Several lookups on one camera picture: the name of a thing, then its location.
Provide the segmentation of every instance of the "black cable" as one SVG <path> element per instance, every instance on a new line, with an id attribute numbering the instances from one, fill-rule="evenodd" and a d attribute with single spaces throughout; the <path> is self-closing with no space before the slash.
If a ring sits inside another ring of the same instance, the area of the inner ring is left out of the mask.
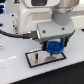
<path id="1" fill-rule="evenodd" d="M 33 40 L 38 39 L 37 31 L 32 31 L 31 33 L 27 33 L 27 34 L 23 34 L 23 35 L 15 35 L 15 34 L 10 34 L 10 33 L 0 30 L 0 34 L 3 34 L 8 37 L 13 37 L 13 38 L 23 38 L 23 39 L 32 38 Z"/>
<path id="2" fill-rule="evenodd" d="M 4 32 L 2 30 L 0 30 L 0 34 L 3 34 L 3 35 L 8 36 L 8 37 L 13 37 L 13 38 L 23 38 L 23 35 L 14 35 L 14 34 Z"/>

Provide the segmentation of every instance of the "white table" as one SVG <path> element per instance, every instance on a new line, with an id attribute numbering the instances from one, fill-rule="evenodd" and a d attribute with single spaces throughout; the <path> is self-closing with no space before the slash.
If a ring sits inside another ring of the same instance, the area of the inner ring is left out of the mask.
<path id="1" fill-rule="evenodd" d="M 15 17 L 17 17 L 16 14 L 14 17 L 11 14 L 0 15 L 0 23 L 4 25 L 0 29 L 14 33 L 12 19 Z M 32 40 L 10 38 L 0 34 L 0 46 L 4 48 L 3 51 L 0 51 L 0 84 L 13 83 L 84 61 L 84 33 L 81 30 L 76 30 L 64 50 L 67 59 L 35 68 L 29 67 L 25 53 L 39 49 L 39 43 Z"/>

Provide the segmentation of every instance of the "blue block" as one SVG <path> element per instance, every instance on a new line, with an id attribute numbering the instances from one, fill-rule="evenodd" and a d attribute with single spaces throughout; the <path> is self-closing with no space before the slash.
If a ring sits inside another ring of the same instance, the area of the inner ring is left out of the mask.
<path id="1" fill-rule="evenodd" d="M 48 43 L 47 52 L 50 54 L 60 54 L 64 51 L 64 46 L 58 41 Z"/>

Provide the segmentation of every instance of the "metal plate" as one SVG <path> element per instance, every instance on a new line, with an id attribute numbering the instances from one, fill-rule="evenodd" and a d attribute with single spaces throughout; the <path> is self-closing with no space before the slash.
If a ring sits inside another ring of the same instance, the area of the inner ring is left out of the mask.
<path id="1" fill-rule="evenodd" d="M 30 68 L 66 59 L 63 53 L 58 55 L 50 55 L 46 51 L 35 51 L 26 53 L 26 57 Z"/>

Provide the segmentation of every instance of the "wire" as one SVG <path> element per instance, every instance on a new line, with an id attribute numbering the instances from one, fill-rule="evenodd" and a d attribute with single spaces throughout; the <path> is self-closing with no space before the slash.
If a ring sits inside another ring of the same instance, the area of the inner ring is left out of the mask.
<path id="1" fill-rule="evenodd" d="M 14 35 L 14 34 L 4 32 L 2 30 L 0 30 L 0 34 L 3 34 L 3 35 L 8 36 L 8 37 L 13 37 L 13 38 L 23 38 L 23 35 Z"/>
<path id="2" fill-rule="evenodd" d="M 0 30 L 0 34 L 3 34 L 8 37 L 12 38 L 23 38 L 23 39 L 38 39 L 37 31 L 32 31 L 31 33 L 23 34 L 23 35 L 15 35 L 15 34 L 10 34 L 5 31 Z"/>

